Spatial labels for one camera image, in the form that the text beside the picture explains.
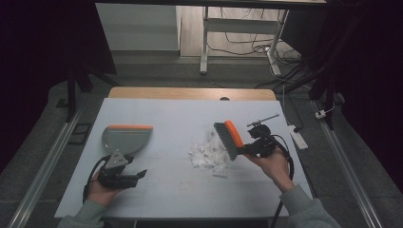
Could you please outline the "pile of white paper scraps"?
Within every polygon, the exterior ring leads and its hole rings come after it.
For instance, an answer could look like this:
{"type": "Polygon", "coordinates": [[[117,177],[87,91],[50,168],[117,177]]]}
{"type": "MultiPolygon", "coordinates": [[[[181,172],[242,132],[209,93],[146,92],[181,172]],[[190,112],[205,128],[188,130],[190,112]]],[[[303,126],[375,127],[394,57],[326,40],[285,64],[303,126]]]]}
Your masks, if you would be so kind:
{"type": "Polygon", "coordinates": [[[194,168],[209,170],[213,177],[228,177],[229,156],[215,129],[207,132],[204,144],[192,145],[188,156],[194,168]]]}

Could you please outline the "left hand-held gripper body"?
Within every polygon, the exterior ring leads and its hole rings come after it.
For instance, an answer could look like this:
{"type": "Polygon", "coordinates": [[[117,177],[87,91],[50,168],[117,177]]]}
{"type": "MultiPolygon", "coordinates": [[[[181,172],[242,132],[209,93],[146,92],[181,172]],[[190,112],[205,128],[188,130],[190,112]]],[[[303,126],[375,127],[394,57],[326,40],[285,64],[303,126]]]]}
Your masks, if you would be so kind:
{"type": "Polygon", "coordinates": [[[106,163],[101,167],[98,182],[103,187],[109,189],[134,188],[137,183],[130,184],[127,181],[129,176],[122,175],[122,172],[128,164],[130,163],[127,163],[124,155],[119,150],[116,150],[108,157],[106,163]]]}

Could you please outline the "dark curtain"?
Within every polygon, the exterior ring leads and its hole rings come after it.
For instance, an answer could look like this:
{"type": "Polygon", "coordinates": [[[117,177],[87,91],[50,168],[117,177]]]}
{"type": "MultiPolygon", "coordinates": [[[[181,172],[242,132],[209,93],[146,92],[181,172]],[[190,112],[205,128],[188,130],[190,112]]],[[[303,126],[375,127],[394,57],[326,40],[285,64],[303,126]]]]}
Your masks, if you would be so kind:
{"type": "Polygon", "coordinates": [[[331,0],[355,9],[291,10],[281,39],[322,67],[350,19],[360,20],[331,74],[342,113],[403,191],[403,0],[331,0]]]}
{"type": "Polygon", "coordinates": [[[0,172],[73,69],[116,72],[97,0],[0,0],[0,172]]]}

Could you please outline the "grey dustpan with orange edge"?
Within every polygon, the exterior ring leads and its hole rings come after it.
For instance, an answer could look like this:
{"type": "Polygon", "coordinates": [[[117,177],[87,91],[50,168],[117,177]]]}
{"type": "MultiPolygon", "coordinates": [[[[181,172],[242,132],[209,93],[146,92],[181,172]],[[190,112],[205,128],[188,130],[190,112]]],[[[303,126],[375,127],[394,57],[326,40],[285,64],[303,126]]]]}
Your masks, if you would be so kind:
{"type": "Polygon", "coordinates": [[[102,134],[102,145],[110,154],[130,155],[149,142],[152,130],[151,125],[109,125],[102,134]]]}

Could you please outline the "black stand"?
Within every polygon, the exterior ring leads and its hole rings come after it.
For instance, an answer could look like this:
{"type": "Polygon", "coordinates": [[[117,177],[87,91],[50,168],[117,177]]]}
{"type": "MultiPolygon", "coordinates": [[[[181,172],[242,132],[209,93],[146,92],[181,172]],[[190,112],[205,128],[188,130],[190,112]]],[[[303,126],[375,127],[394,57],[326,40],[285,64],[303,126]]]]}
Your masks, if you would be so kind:
{"type": "Polygon", "coordinates": [[[75,87],[79,86],[83,92],[90,92],[93,84],[89,79],[89,75],[94,75],[98,79],[104,81],[110,86],[119,86],[120,84],[112,80],[106,74],[91,66],[73,67],[67,74],[67,123],[69,123],[76,113],[76,91],[75,87]]]}

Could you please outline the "orange brush with grey bristles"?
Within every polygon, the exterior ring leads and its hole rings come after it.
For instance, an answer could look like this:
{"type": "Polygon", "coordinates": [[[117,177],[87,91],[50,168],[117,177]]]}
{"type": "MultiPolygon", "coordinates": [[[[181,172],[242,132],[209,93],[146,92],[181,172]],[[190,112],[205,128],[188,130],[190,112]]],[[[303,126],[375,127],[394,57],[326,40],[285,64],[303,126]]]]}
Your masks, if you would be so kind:
{"type": "Polygon", "coordinates": [[[216,129],[231,161],[233,161],[238,155],[242,155],[246,158],[251,157],[251,155],[246,151],[245,144],[243,143],[237,128],[231,121],[214,123],[214,128],[216,129]]]}

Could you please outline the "person's left hand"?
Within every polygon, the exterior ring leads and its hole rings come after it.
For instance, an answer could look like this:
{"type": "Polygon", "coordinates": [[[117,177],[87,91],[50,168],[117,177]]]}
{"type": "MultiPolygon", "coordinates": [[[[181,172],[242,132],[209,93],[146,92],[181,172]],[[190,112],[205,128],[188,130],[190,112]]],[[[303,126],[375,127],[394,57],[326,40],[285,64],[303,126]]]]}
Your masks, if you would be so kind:
{"type": "Polygon", "coordinates": [[[105,188],[97,180],[92,180],[89,184],[86,198],[104,207],[108,207],[114,198],[121,192],[122,189],[105,188]]]}

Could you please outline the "metal floor rail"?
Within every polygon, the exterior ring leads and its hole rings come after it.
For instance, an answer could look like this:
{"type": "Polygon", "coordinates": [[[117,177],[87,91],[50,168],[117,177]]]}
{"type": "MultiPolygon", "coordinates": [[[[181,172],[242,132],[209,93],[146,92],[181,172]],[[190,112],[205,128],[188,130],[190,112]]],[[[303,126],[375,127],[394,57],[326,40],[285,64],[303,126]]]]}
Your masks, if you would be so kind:
{"type": "Polygon", "coordinates": [[[374,209],[370,197],[361,184],[353,166],[350,163],[345,150],[342,147],[336,133],[326,123],[324,118],[317,119],[320,123],[324,135],[332,148],[332,151],[336,157],[338,165],[349,185],[350,190],[356,200],[356,203],[365,219],[369,228],[384,228],[379,215],[374,209]]]}
{"type": "Polygon", "coordinates": [[[29,218],[40,199],[48,180],[64,151],[72,131],[82,116],[83,109],[79,107],[69,122],[64,123],[52,147],[35,175],[28,191],[22,198],[7,228],[25,228],[29,218]]]}

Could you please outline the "white table cover board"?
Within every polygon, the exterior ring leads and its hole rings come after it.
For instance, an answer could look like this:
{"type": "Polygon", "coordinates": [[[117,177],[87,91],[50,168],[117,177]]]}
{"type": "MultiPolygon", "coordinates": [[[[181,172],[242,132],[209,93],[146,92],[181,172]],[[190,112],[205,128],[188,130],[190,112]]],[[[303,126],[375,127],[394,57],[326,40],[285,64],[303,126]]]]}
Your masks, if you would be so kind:
{"type": "Polygon", "coordinates": [[[245,143],[248,125],[263,120],[281,141],[291,145],[277,101],[201,101],[155,99],[104,100],[85,149],[77,163],[56,217],[75,215],[83,188],[97,160],[106,154],[105,128],[112,124],[150,125],[149,142],[135,154],[125,174],[146,173],[134,188],[124,190],[106,216],[121,219],[257,219],[278,211],[280,192],[261,169],[243,156],[228,164],[225,178],[192,165],[189,153],[204,143],[215,123],[233,122],[245,143]]]}

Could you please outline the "wooden table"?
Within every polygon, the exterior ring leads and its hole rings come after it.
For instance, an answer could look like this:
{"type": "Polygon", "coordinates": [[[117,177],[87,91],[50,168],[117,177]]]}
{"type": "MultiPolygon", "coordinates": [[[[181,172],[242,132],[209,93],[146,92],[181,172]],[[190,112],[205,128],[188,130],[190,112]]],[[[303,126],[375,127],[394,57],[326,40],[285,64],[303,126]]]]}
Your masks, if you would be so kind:
{"type": "Polygon", "coordinates": [[[270,89],[245,88],[191,88],[191,87],[130,87],[115,86],[109,98],[168,99],[168,100],[221,100],[230,101],[274,101],[275,93],[270,89]]]}

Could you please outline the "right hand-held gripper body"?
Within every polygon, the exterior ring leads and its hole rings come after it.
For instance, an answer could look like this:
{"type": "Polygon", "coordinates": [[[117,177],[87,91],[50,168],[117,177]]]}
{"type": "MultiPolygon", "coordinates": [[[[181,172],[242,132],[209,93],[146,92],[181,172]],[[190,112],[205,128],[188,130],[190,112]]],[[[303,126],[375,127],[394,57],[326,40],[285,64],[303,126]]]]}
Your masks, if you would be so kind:
{"type": "Polygon", "coordinates": [[[271,135],[271,130],[262,121],[256,121],[250,124],[251,129],[248,131],[251,138],[254,139],[251,143],[259,143],[261,146],[261,158],[270,156],[276,149],[278,142],[271,135]]]}

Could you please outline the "person's right hand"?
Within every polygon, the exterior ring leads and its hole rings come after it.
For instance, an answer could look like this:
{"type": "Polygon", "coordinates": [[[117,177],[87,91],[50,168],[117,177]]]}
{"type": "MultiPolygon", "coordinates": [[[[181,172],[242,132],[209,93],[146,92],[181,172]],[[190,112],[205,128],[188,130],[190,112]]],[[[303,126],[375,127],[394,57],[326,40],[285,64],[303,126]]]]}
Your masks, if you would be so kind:
{"type": "Polygon", "coordinates": [[[288,162],[283,152],[278,147],[266,158],[259,158],[252,155],[247,155],[246,158],[257,165],[282,193],[295,187],[289,177],[288,162]]]}

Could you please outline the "white power strip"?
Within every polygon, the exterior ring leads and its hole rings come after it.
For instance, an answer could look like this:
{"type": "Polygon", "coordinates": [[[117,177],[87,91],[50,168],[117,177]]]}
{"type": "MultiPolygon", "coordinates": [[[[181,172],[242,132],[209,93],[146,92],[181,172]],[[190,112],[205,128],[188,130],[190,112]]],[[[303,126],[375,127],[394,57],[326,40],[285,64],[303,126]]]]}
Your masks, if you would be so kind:
{"type": "Polygon", "coordinates": [[[297,148],[300,150],[307,149],[308,144],[306,143],[306,141],[304,141],[300,133],[296,132],[297,128],[294,125],[289,125],[288,129],[294,143],[297,145],[297,148]]]}

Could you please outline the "white desk frame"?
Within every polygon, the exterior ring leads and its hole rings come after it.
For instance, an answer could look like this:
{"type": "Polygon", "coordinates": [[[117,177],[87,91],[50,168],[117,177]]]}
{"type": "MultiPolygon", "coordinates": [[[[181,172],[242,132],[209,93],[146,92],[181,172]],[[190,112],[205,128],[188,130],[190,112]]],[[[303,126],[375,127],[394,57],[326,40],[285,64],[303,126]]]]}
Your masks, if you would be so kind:
{"type": "Polygon", "coordinates": [[[265,21],[265,20],[244,20],[244,19],[224,19],[224,18],[210,18],[209,8],[204,7],[202,11],[202,46],[201,46],[201,64],[200,74],[207,73],[207,38],[209,32],[230,32],[230,33],[255,33],[255,34],[268,34],[273,35],[272,45],[265,50],[268,58],[270,68],[274,76],[281,74],[278,61],[275,58],[275,51],[277,50],[278,40],[285,24],[288,10],[280,9],[278,20],[265,21]]]}

